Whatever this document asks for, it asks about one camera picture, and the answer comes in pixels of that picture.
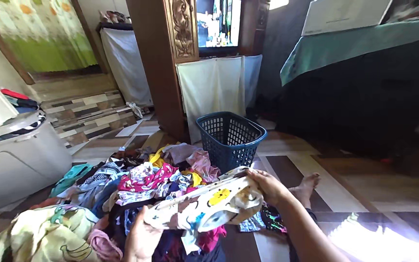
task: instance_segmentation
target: colorful curtain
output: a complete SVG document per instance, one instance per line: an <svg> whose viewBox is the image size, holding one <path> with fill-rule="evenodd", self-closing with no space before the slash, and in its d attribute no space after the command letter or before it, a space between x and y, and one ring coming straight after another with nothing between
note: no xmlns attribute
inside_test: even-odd
<svg viewBox="0 0 419 262"><path fill-rule="evenodd" d="M98 63L69 0L0 0L0 34L28 72Z"/></svg>

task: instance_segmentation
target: sunlight on floor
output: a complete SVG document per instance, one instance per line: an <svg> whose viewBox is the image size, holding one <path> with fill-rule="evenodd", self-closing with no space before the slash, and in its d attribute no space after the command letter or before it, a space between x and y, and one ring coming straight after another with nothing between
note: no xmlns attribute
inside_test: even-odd
<svg viewBox="0 0 419 262"><path fill-rule="evenodd" d="M419 243L378 226L373 232L352 214L329 234L339 248L363 262L419 262Z"/></svg>

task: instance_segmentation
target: television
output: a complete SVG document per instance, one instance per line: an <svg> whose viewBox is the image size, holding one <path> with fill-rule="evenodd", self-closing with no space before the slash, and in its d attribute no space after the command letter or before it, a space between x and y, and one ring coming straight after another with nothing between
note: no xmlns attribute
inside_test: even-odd
<svg viewBox="0 0 419 262"><path fill-rule="evenodd" d="M196 0L200 53L236 49L239 40L242 0Z"/></svg>

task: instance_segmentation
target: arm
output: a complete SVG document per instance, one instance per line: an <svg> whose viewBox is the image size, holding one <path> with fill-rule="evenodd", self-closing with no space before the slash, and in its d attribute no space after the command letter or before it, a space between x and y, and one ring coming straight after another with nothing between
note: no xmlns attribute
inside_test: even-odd
<svg viewBox="0 0 419 262"><path fill-rule="evenodd" d="M302 204L272 175L249 170L249 177L259 183L265 200L277 208L300 261L348 262L349 260L323 234Z"/></svg>

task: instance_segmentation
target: carved wooden pillar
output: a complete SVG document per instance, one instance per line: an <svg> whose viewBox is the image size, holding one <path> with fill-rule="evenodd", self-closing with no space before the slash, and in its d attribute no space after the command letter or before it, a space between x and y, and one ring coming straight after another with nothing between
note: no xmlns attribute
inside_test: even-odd
<svg viewBox="0 0 419 262"><path fill-rule="evenodd" d="M195 0L127 0L160 128L189 142L176 63L198 61Z"/></svg>
<svg viewBox="0 0 419 262"><path fill-rule="evenodd" d="M195 0L164 0L175 63L198 61Z"/></svg>

